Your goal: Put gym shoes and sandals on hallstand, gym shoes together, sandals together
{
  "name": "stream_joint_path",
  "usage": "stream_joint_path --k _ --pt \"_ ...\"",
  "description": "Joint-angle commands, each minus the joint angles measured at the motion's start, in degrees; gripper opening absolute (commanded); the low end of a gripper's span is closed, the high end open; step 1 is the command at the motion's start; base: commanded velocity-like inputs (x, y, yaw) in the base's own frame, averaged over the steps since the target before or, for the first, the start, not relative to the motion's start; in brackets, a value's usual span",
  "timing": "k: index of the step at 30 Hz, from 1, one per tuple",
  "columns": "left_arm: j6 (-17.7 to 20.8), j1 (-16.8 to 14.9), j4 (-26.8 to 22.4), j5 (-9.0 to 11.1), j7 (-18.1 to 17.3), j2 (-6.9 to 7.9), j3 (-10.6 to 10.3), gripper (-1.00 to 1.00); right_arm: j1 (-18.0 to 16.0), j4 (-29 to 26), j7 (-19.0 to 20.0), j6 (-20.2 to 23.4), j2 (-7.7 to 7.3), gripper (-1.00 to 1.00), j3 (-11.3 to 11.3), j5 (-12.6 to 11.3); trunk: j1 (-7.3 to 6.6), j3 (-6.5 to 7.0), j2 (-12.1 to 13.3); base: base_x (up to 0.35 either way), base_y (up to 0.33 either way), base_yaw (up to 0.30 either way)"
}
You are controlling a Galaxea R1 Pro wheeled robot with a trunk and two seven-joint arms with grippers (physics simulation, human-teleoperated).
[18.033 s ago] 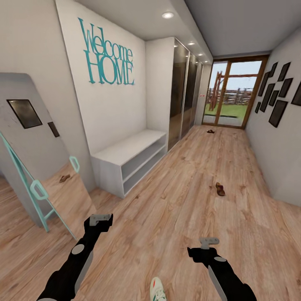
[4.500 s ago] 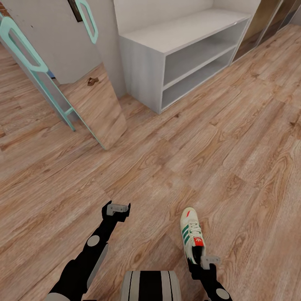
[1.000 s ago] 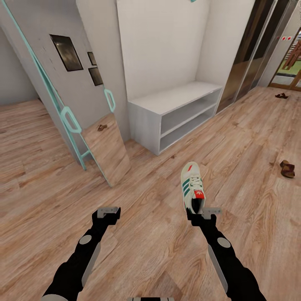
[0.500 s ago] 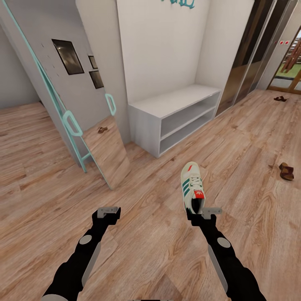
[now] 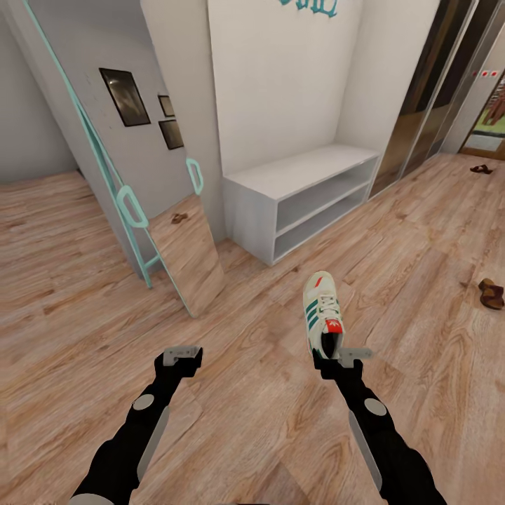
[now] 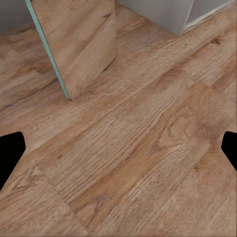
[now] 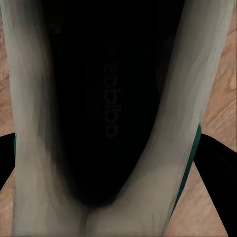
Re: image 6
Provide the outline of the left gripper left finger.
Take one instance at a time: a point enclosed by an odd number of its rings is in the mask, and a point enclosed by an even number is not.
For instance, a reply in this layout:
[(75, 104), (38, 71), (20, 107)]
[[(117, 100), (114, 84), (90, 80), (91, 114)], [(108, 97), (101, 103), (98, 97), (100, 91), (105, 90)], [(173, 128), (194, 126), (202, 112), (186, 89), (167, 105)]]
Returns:
[(0, 191), (25, 150), (26, 143), (21, 131), (0, 137)]

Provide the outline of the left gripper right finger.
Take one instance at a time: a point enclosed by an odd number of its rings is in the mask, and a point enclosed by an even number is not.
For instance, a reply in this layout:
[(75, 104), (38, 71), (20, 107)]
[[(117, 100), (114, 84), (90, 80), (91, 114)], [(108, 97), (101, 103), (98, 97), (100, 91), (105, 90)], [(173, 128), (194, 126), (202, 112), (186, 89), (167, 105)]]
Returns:
[(237, 171), (237, 133), (225, 132), (221, 148)]

